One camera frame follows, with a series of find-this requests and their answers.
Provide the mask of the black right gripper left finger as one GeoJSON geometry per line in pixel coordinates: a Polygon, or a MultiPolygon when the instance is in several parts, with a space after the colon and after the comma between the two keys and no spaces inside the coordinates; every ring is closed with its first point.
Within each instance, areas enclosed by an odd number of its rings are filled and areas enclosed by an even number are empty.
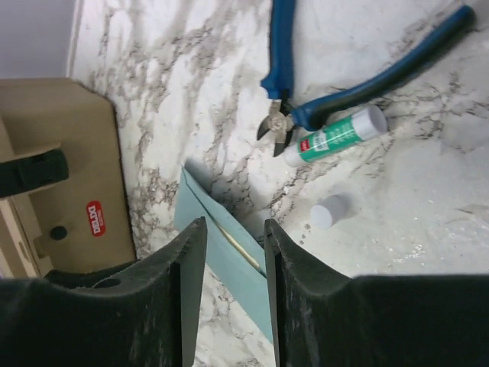
{"type": "Polygon", "coordinates": [[[1,282],[3,366],[191,366],[207,226],[194,219],[152,255],[91,287],[1,282]]]}

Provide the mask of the white glue stick cap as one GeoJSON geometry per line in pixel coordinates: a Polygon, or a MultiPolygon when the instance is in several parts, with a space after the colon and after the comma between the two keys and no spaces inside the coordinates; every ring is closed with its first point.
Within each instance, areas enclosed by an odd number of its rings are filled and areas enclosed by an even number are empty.
{"type": "Polygon", "coordinates": [[[311,207],[310,221],[314,226],[328,229],[343,220],[349,209],[350,202],[345,195],[331,195],[311,207]]]}

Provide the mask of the cream lined letter paper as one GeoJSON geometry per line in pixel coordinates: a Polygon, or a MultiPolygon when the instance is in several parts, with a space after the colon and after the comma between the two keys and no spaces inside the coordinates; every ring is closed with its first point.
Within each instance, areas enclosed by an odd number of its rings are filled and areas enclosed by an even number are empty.
{"type": "Polygon", "coordinates": [[[218,223],[215,224],[221,234],[227,239],[228,243],[232,245],[235,250],[246,260],[246,262],[255,270],[257,271],[263,278],[266,278],[265,271],[261,268],[259,263],[255,258],[253,258],[248,252],[245,251],[245,249],[227,232],[225,229],[219,225],[218,223]]]}

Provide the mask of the green white glue stick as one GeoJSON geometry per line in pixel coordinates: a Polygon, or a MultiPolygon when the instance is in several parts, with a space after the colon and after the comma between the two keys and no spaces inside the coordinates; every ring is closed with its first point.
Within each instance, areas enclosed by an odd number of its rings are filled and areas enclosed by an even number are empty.
{"type": "Polygon", "coordinates": [[[291,167],[301,167],[387,132],[387,119],[377,106],[368,106],[289,146],[283,158],[291,167]]]}

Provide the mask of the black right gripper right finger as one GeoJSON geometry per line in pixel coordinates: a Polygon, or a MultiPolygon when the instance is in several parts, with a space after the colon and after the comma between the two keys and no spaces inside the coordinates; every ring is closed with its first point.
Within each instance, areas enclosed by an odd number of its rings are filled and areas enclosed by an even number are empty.
{"type": "Polygon", "coordinates": [[[278,366],[486,366],[488,278],[349,278],[264,224],[278,366]]]}

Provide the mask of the light blue envelope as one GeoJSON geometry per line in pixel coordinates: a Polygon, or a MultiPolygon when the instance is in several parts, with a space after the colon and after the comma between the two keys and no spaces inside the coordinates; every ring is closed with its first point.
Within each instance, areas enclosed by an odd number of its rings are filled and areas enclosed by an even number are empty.
{"type": "Polygon", "coordinates": [[[259,330],[272,341],[267,278],[263,278],[246,262],[215,224],[221,225],[255,258],[266,274],[264,250],[241,223],[223,205],[211,198],[186,168],[182,168],[174,226],[182,230],[201,216],[206,218],[207,223],[206,264],[259,330]]]}

